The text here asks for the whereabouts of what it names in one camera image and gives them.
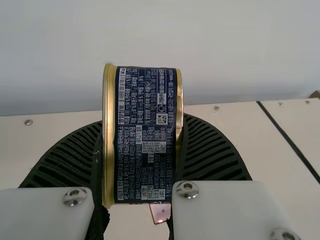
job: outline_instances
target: black grille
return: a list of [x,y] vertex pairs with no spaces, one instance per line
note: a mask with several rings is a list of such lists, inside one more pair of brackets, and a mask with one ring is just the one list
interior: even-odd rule
[[87,187],[94,211],[86,240],[101,240],[109,222],[102,206],[102,124],[84,126],[51,147],[32,168],[20,188]]
[[216,127],[185,114],[176,181],[252,180],[233,144]]

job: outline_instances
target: black line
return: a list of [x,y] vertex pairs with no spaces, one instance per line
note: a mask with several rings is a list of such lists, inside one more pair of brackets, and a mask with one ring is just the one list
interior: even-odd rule
[[317,171],[312,167],[308,159],[303,155],[303,153],[300,151],[300,149],[295,145],[295,143],[291,140],[291,138],[286,134],[286,132],[279,126],[279,124],[274,120],[274,118],[271,116],[271,114],[268,112],[268,110],[263,106],[263,104],[260,101],[256,101],[256,103],[260,106],[262,111],[265,113],[265,115],[270,119],[270,121],[273,123],[273,125],[276,127],[276,129],[279,131],[279,133],[284,137],[284,139],[287,141],[287,143],[290,145],[292,150],[297,154],[297,156],[301,159],[301,161],[304,163],[306,168],[310,171],[310,173],[313,175],[315,180],[320,184],[320,176],[318,175]]

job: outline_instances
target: can label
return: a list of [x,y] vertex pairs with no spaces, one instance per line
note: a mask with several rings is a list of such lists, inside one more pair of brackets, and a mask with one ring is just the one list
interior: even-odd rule
[[114,202],[169,203],[176,169],[177,71],[118,66]]

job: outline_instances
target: metal screw head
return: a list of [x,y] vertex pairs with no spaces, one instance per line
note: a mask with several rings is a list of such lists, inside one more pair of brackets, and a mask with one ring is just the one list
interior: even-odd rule
[[82,203],[87,197],[87,191],[81,187],[75,187],[66,192],[63,196],[63,204],[73,207]]
[[26,125],[26,126],[30,126],[33,123],[34,123],[34,121],[32,121],[31,119],[27,119],[27,120],[24,121],[24,125]]
[[192,181],[183,181],[176,186],[176,192],[183,198],[194,199],[199,194],[199,188]]
[[272,231],[270,240],[301,240],[301,238],[295,232],[279,227]]

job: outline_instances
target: metal can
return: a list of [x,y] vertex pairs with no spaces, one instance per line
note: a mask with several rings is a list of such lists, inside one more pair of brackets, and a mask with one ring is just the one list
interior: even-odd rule
[[170,203],[183,127],[181,71],[106,64],[102,121],[103,205]]

